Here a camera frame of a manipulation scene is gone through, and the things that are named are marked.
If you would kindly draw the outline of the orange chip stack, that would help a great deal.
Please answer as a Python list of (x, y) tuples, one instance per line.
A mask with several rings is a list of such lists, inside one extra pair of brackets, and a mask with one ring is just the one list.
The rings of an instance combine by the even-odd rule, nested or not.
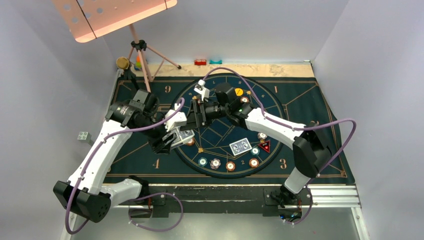
[(235, 170), (235, 168), (236, 168), (236, 165), (235, 165), (235, 163), (234, 163), (234, 162), (232, 162), (232, 161), (228, 161), (228, 162), (226, 163), (225, 167), (226, 167), (226, 170), (227, 170), (227, 171), (229, 171), (229, 172), (233, 172), (233, 171)]

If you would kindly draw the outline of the green blue chip stack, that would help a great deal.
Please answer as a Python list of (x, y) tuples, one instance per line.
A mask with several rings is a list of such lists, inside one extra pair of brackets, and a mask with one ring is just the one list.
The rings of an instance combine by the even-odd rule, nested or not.
[(208, 160), (205, 157), (200, 157), (197, 161), (197, 164), (200, 167), (205, 167), (207, 165), (207, 163), (208, 163)]

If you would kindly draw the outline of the red triangular dealer button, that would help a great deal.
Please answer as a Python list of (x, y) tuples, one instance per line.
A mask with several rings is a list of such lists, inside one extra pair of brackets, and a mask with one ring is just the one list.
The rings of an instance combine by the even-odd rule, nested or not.
[(271, 141), (270, 140), (261, 141), (258, 144), (258, 147), (261, 148), (262, 150), (264, 150), (266, 153), (270, 153), (271, 152)]

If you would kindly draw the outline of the pink blue poker chip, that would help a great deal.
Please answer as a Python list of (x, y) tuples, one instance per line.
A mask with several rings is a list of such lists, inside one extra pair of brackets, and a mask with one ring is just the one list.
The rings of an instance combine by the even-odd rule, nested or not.
[(258, 139), (265, 140), (268, 136), (265, 133), (259, 132), (257, 134)]

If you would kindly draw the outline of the orange poker chip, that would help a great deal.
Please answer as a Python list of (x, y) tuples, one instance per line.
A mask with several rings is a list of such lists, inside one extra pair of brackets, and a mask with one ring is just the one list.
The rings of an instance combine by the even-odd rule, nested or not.
[(194, 138), (191, 138), (187, 143), (186, 143), (186, 145), (187, 146), (192, 146), (192, 145), (194, 145), (195, 144), (195, 139)]
[(240, 98), (240, 102), (241, 102), (241, 103), (249, 103), (249, 102), (250, 102), (250, 100), (249, 100), (249, 98), (248, 98), (248, 97), (246, 97), (246, 96), (242, 96), (242, 97)]
[(259, 166), (259, 160), (257, 159), (257, 158), (251, 158), (250, 160), (249, 160), (249, 166), (251, 167), (251, 168), (257, 168), (258, 166)]

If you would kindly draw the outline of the blue backed playing card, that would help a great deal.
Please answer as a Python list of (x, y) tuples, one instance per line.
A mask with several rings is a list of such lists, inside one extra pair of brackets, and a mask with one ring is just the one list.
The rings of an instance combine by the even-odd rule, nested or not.
[(229, 148), (234, 156), (241, 155), (252, 150), (252, 145), (250, 144), (247, 137), (239, 139), (235, 142), (229, 144)]

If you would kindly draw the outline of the green blue poker chip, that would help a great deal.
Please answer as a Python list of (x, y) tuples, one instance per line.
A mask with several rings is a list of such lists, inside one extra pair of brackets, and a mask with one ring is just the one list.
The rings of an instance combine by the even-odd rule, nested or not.
[(258, 147), (253, 147), (250, 151), (253, 156), (258, 156), (260, 154), (260, 149)]

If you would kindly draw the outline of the blue playing card deck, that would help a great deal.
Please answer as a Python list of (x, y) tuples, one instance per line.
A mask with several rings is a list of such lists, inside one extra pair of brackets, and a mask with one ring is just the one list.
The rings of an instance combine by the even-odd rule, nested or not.
[(193, 130), (177, 129), (175, 131), (175, 139), (171, 144), (171, 149), (187, 144), (194, 136), (195, 132)]

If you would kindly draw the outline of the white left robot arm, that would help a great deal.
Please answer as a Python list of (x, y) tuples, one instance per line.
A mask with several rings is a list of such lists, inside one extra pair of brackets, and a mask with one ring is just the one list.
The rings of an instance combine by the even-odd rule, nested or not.
[(86, 222), (98, 223), (112, 207), (127, 201), (142, 205), (154, 197), (149, 182), (135, 175), (106, 187), (103, 182), (117, 154), (133, 133), (146, 135), (154, 150), (171, 150), (178, 137), (178, 128), (186, 122), (182, 112), (184, 104), (185, 99), (179, 98), (160, 121), (154, 118), (159, 99), (143, 89), (139, 89), (132, 99), (109, 106), (100, 133), (81, 165), (67, 181), (59, 180), (53, 187), (53, 193), (66, 210), (65, 226), (69, 233), (76, 233), (70, 227), (71, 214), (84, 218)]

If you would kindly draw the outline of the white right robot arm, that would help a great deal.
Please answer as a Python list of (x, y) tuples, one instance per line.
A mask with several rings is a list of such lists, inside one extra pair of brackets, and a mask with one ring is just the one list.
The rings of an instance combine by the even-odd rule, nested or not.
[(265, 112), (262, 103), (254, 106), (243, 102), (227, 82), (215, 87), (216, 101), (209, 99), (210, 90), (203, 80), (195, 84), (194, 91), (200, 94), (200, 98), (191, 101), (186, 129), (206, 127), (215, 119), (227, 118), (233, 126), (263, 133), (292, 150), (294, 169), (280, 187), (280, 194), (275, 196), (282, 206), (298, 202), (301, 190), (317, 177), (333, 156), (327, 138), (317, 124), (305, 126), (290, 122)]

